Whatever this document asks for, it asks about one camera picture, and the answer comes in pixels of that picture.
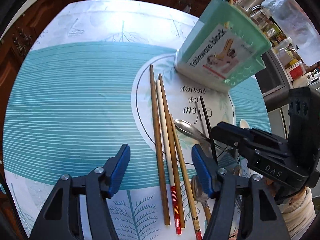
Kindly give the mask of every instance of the yellow lid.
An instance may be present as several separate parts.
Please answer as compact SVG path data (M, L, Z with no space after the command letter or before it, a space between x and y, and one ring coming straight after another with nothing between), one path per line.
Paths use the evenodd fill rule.
M291 60L289 64L292 66L293 64L296 64L297 62L298 62L298 60L295 58L295 59Z

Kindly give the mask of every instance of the wooden chopstick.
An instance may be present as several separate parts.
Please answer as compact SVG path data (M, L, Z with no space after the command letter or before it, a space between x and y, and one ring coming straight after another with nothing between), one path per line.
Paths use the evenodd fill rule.
M162 155L162 144L161 144L161 133L160 133L160 124L159 124L158 103L157 103L157 95L156 95L156 85L155 85L152 65L150 65L150 87L151 87L153 132L155 135L156 156L157 156L157 164L158 164L158 174L159 174L163 217L164 217L164 224L168 226L170 225L170 215L169 215L169 205L168 205L168 196L167 196L167 186L165 183L165 175L164 175L164 164L163 164L163 155Z
M182 175L183 175L184 186L186 188L188 202L189 202L189 206L190 206L193 227L194 227L195 233L196 233L196 240L201 240L202 236L201 236L201 231L200 231L200 224L199 224L199 220L198 220L196 205L195 205L195 201L193 199L190 180L189 180L186 164L184 162L180 141L179 141L179 138L177 135L176 128L174 126L174 121L173 121L172 115L170 115L170 119L171 119L171 127L172 127L173 137L174 137L174 141L176 144L178 157L179 157L179 161L180 161L180 167L181 167L181 171L182 171Z
M164 143L164 150L165 150L165 158L167 160L167 167L168 167L168 173L169 173L174 222L175 222L175 226L176 226L176 233L178 235L180 235L181 234L181 225L180 225L179 208L178 208L178 201L177 201L177 191L176 191L176 185L174 183L173 169L172 169L172 163L171 163L171 157L170 157L168 129L167 129L166 120L165 120L162 92L161 92L161 86L160 86L159 80L156 81L156 90L157 90L158 103L159 103L159 111L160 111L162 136L163 136L163 143Z
M180 224L181 224L181 228L185 228L183 204L182 204L182 195L181 195L181 187L180 187L180 178L179 178L179 170L178 170L177 156L176 156L176 149L175 149L175 146L174 146L174 138L173 138L173 133L172 133L172 128L171 128L171 120L170 120L170 115L169 115L168 102L167 102L167 98L165 96L165 91L164 91L163 80L162 80L162 75L161 74L159 74L159 81L160 81L162 100L163 100L163 105L164 105L165 121L166 121L166 124L167 124L167 130L168 130L170 154L171 154L173 176L174 176L174 184L176 185L176 189L177 189L177 199L178 199L178 207L179 207L179 215L180 215Z

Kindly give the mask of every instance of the teal tablecloth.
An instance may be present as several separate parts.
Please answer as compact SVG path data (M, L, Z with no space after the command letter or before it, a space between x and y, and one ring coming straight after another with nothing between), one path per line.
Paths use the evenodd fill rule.
M137 71L173 49L137 43L81 42L32 51L19 71L6 111L4 168L54 185L61 174L87 174L123 143L131 160L121 189L158 185L156 155L131 110ZM270 132L254 78L230 91L236 123Z

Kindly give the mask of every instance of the brown chopstick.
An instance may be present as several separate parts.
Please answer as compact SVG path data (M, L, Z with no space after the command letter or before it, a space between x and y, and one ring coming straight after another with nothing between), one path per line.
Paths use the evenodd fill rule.
M156 86L155 86L155 79L154 79L152 65L150 65L150 87L151 87L153 132L155 134L156 156L157 156L157 164L158 164L163 217L164 217L164 224L168 226L170 225L170 215L169 215L169 206L168 206L167 186L165 183L165 175L164 175L164 163L163 163L163 155L162 155L162 144L161 144L158 104L157 104L157 97L156 97Z
M174 137L173 137L172 128L171 128L171 120L170 120L168 102L167 102L167 98L165 96L165 91L164 91L163 80L162 80L162 75L161 74L159 74L159 81L160 81L160 85L161 85L161 93L162 93L162 99L163 99L163 104L164 104L165 121L167 123L167 130L168 130L168 137L169 137L169 146L170 146L170 154L171 154L171 160L172 160L174 183L175 183L175 186L176 186L176 189L177 189L177 200L178 200L180 224L181 224L181 228L185 228L183 205L182 205L182 196L181 196L181 187L180 187L180 178L179 178L179 170L178 170L177 156L176 156L176 149L175 149Z
M186 188L186 192L187 192L187 197L188 197L188 202L189 202L189 206L190 206L193 227L194 227L195 233L196 233L196 240L201 240L202 237L201 237L200 224L199 224L199 220L198 220L195 200L193 199L190 180L189 180L186 164L184 162L180 141L179 141L179 138L178 138L178 135L177 135L176 128L174 126L174 121L173 121L172 115L170 115L170 120L171 120L171 127L172 127L174 142L176 144L178 157L179 157L179 161L180 161L180 167L181 167L181 171L182 171L182 175L183 175L184 187Z

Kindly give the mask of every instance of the plastic bottle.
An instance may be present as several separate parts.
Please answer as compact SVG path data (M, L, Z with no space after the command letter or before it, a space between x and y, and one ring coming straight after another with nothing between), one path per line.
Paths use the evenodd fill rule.
M283 41L281 41L273 49L275 50L276 53L278 53L279 50L287 48L290 43L292 43L292 39L290 37L288 37L288 38L284 39Z

